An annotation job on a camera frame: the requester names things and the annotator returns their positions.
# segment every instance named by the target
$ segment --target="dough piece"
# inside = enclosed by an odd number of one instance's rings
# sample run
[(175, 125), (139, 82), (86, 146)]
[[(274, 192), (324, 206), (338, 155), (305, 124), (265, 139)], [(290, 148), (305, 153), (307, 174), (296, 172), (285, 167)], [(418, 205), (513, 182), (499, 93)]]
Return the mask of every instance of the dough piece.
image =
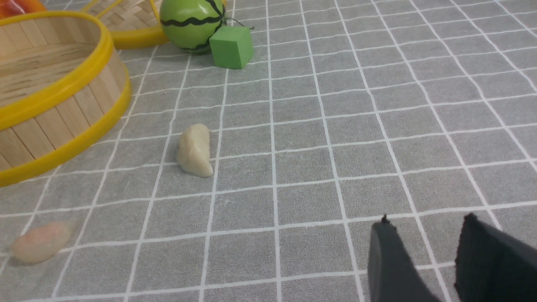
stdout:
[(185, 172), (199, 177), (213, 174), (209, 141), (209, 128), (204, 124), (192, 125), (181, 134), (177, 162)]
[(60, 221), (31, 229), (15, 239), (11, 252), (15, 258), (27, 264), (45, 261), (67, 244), (75, 227), (74, 221)]

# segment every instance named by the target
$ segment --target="pink clay lump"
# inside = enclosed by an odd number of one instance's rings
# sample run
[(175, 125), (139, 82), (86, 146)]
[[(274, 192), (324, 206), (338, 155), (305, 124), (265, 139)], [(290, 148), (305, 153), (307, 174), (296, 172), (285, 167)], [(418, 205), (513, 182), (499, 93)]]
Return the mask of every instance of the pink clay lump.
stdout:
[(15, 239), (11, 252), (27, 264), (45, 261), (67, 244), (74, 230), (74, 221), (50, 222)]

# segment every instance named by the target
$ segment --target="woven bamboo basket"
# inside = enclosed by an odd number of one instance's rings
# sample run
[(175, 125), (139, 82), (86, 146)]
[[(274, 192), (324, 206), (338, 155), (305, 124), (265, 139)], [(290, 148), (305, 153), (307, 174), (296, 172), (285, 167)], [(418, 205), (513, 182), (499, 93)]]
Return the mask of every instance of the woven bamboo basket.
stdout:
[(119, 120), (130, 80), (107, 28), (80, 12), (0, 20), (0, 186), (49, 171)]
[(116, 49), (168, 42), (158, 18), (162, 0), (92, 0), (82, 8), (108, 27)]

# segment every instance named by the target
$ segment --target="green cube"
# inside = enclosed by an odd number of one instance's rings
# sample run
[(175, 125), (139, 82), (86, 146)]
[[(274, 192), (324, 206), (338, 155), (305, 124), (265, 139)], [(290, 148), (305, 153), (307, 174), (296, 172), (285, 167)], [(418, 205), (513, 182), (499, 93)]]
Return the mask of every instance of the green cube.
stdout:
[(253, 57), (252, 35), (247, 27), (223, 26), (209, 43), (218, 67), (243, 69)]

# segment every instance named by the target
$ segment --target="green ball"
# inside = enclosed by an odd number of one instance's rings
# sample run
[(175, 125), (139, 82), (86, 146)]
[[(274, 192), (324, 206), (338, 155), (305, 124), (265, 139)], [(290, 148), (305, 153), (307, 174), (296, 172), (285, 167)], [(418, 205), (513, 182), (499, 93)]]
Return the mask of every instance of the green ball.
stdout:
[(222, 0), (163, 0), (160, 9), (164, 34), (175, 46), (189, 52), (205, 52), (209, 38), (226, 25)]

